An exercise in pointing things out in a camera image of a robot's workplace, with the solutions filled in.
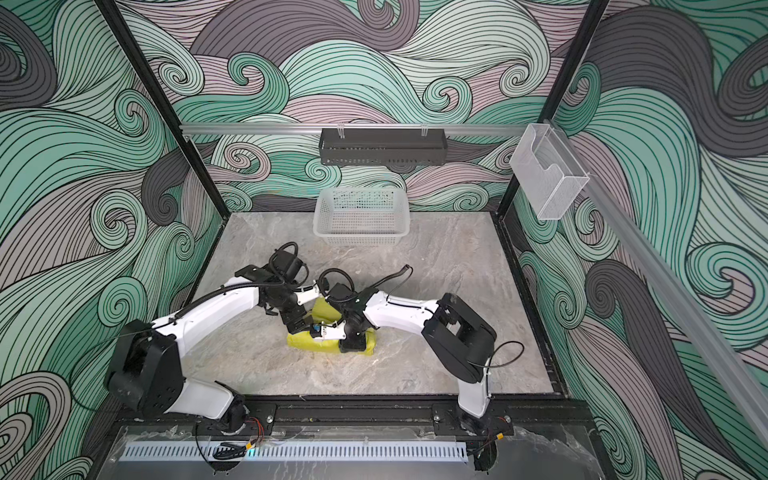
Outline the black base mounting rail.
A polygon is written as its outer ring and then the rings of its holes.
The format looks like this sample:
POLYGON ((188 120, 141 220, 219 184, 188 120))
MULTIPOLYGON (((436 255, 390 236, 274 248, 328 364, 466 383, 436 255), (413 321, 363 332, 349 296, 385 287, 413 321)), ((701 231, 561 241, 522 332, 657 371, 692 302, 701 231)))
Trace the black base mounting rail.
POLYGON ((165 414, 142 420, 123 412, 109 433, 116 435, 123 428, 136 427, 141 432, 173 429, 200 437, 240 439, 276 436, 304 427, 405 427, 437 436, 480 440, 531 425, 576 425, 593 430, 592 416, 585 402, 549 394, 495 395, 486 414, 479 419, 462 412, 454 395, 250 395, 245 399, 245 408, 247 414, 238 431, 191 415, 165 414))

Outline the back aluminium rail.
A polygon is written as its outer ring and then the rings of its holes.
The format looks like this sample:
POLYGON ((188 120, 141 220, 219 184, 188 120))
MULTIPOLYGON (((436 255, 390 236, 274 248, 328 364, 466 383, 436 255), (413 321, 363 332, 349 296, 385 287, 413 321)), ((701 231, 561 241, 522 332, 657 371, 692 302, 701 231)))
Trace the back aluminium rail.
POLYGON ((347 130, 394 130, 407 129, 419 132, 443 130, 447 136, 503 137, 522 135, 523 125, 495 124, 396 124, 396 123, 182 123, 180 130, 185 136, 195 135, 320 135, 324 129, 336 130, 344 136, 347 130))

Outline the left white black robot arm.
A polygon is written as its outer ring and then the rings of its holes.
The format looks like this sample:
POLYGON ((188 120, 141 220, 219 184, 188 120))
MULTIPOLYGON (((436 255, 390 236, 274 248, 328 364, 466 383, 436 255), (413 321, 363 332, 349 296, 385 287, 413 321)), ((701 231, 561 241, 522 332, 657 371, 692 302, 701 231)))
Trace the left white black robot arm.
POLYGON ((290 334, 309 327, 300 300, 300 272, 306 264, 295 242, 278 247, 262 267, 247 265, 222 287, 165 317, 126 324, 118 335, 104 386, 122 405, 143 419, 165 414, 197 416, 225 435, 239 433, 249 410, 245 398, 221 382, 207 382, 183 373, 183 357, 207 336, 236 316, 262 308, 278 316, 290 334))

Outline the yellow-green long pants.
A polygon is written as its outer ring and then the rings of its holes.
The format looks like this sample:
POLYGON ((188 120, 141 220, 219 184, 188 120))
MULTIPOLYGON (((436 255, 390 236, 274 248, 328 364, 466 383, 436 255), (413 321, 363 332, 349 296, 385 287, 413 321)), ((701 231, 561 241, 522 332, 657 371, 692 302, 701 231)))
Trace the yellow-green long pants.
MULTIPOLYGON (((312 319, 313 324, 327 324, 327 325, 344 325, 342 320, 342 314, 336 310, 333 306, 328 304, 324 299, 319 298, 314 302, 312 309, 308 312, 308 317, 312 319)), ((295 335, 288 334, 286 336, 286 344, 289 347, 311 351, 319 353, 341 353, 339 350, 339 341, 315 341, 311 338, 309 333, 310 328, 307 331, 300 332, 295 335)), ((364 352, 355 352, 366 356, 371 356, 376 346, 376 333, 373 328, 369 328, 366 332, 367 348, 364 352)))

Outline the black perforated wall tray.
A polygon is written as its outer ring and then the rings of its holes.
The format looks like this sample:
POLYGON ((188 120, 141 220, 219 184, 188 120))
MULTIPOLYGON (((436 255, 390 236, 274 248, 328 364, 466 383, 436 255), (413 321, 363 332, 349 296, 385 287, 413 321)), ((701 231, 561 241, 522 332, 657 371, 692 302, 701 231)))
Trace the black perforated wall tray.
POLYGON ((442 165, 448 143, 443 130, 336 130, 324 129, 319 138, 321 162, 331 166, 406 167, 442 165))

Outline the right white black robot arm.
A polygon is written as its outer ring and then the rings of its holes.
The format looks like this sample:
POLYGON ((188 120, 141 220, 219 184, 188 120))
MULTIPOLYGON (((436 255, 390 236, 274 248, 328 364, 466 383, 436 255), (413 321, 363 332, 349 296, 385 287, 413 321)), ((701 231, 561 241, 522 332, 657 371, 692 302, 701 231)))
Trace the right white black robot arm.
POLYGON ((357 290, 351 276, 342 269, 322 271, 313 284, 317 297, 340 314, 330 324, 310 328, 317 342, 333 340, 342 353, 362 353, 369 333, 382 328, 421 336, 441 365, 457 380, 458 422, 471 434, 491 430, 488 417, 492 394, 490 373, 514 364, 525 346, 518 340, 497 344, 497 333, 464 300, 446 293, 437 300, 413 300, 393 296, 381 287, 413 268, 404 266, 372 285, 357 290))

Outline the clear acrylic wall holder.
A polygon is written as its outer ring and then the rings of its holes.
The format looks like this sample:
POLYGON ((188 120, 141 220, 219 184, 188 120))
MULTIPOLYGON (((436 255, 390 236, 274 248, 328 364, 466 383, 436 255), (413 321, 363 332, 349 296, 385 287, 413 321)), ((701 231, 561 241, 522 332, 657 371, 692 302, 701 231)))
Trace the clear acrylic wall holder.
POLYGON ((528 124, 510 165, 538 220, 560 220, 589 181, 566 133, 550 123, 528 124))

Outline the white plastic mesh basket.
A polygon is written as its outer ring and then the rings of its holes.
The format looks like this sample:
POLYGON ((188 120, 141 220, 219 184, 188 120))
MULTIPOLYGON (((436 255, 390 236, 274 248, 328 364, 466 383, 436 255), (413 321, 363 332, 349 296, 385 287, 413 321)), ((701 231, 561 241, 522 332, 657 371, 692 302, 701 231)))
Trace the white plastic mesh basket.
POLYGON ((329 245, 396 245, 409 232, 409 202, 403 189, 332 188, 317 199, 313 233, 329 245))

